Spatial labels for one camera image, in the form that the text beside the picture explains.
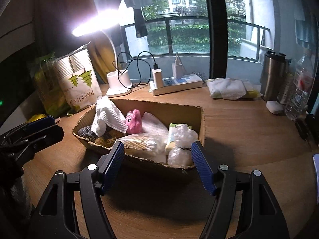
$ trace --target plastic water bottle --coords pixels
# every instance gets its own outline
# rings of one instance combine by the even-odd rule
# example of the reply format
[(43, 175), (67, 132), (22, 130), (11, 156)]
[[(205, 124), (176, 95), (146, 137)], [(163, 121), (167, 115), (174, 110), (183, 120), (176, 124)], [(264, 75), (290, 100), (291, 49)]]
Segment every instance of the plastic water bottle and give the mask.
[(311, 52), (305, 49), (305, 54), (297, 63), (290, 99), (285, 108), (285, 114), (291, 120), (296, 120), (305, 108), (311, 92), (314, 70), (310, 56)]

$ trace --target pink plush toy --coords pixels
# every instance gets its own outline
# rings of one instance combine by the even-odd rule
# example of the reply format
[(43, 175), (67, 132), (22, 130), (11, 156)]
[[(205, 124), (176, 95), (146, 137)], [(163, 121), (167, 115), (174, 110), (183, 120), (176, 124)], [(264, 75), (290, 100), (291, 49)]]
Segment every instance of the pink plush toy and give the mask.
[(142, 132), (142, 117), (139, 110), (135, 109), (127, 113), (125, 125), (129, 127), (126, 131), (129, 135)]

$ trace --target desk lamp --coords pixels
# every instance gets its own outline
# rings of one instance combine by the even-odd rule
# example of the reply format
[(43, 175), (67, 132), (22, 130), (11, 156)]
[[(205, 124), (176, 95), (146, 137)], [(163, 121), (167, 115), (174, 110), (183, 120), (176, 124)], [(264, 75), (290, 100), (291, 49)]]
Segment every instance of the desk lamp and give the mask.
[(119, 23), (119, 12), (117, 10), (105, 10), (98, 14), (98, 16), (90, 19), (89, 21), (79, 25), (74, 31), (72, 31), (72, 35), (76, 37), (83, 36), (85, 34), (94, 33), (97, 31), (101, 31), (104, 35), (109, 39), (115, 58), (115, 68), (116, 71), (110, 72), (107, 74), (107, 81), (109, 84), (109, 89), (106, 93), (108, 97), (121, 96), (130, 93), (132, 82), (129, 78), (129, 74), (127, 70), (119, 70), (118, 62), (116, 59), (116, 50), (114, 43), (108, 33), (105, 31), (116, 24)]

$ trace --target white phone charger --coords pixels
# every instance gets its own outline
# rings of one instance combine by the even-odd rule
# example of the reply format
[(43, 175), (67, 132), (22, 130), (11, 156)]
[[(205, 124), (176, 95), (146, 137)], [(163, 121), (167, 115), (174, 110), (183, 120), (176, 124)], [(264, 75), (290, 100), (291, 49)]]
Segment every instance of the white phone charger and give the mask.
[(153, 79), (156, 88), (162, 88), (164, 87), (163, 77), (162, 77), (162, 69), (152, 69)]

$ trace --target metal railing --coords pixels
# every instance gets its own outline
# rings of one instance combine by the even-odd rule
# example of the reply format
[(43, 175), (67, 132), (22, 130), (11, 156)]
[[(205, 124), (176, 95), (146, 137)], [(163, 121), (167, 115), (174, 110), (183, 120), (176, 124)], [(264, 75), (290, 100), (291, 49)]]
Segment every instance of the metal railing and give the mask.
[[(164, 56), (164, 55), (174, 55), (173, 52), (173, 42), (172, 42), (172, 32), (171, 32), (171, 24), (170, 21), (171, 20), (207, 20), (208, 21), (208, 17), (206, 16), (199, 16), (199, 17), (195, 17), (195, 16), (173, 16), (173, 17), (163, 17), (163, 18), (157, 18), (157, 19), (153, 19), (153, 20), (148, 20), (145, 21), (145, 23), (154, 23), (154, 22), (165, 22), (165, 28), (166, 28), (166, 34), (167, 34), (167, 43), (168, 43), (168, 53), (162, 53), (162, 54), (156, 54), (156, 55), (160, 55), (160, 56)], [(260, 52), (260, 45), (264, 45), (264, 40), (265, 40), (265, 31), (270, 31), (269, 28), (263, 27), (263, 26), (259, 26), (253, 23), (248, 23), (248, 22), (244, 22), (244, 21), (238, 21), (238, 20), (233, 20), (233, 19), (227, 19), (228, 22), (231, 23), (238, 23), (238, 24), (242, 24), (242, 25), (246, 25), (246, 26), (251, 26), (251, 27), (255, 27), (257, 28), (257, 42), (256, 42), (256, 58), (248, 58), (248, 57), (241, 57), (241, 56), (235, 56), (235, 55), (228, 55), (229, 58), (237, 58), (237, 59), (245, 59), (245, 60), (250, 60), (250, 61), (258, 61), (259, 60), (259, 52)], [(126, 36), (126, 28), (128, 27), (132, 27), (135, 26), (135, 23), (133, 24), (128, 24), (125, 26), (122, 26), (122, 37), (124, 39), (124, 48), (127, 52), (130, 52), (130, 48), (129, 48), (129, 44), (127, 41), (127, 36)], [(191, 55), (191, 54), (196, 54), (196, 55), (208, 55), (209, 53), (198, 53), (198, 52), (190, 52), (190, 53), (179, 53), (181, 55), (185, 54), (185, 55)]]

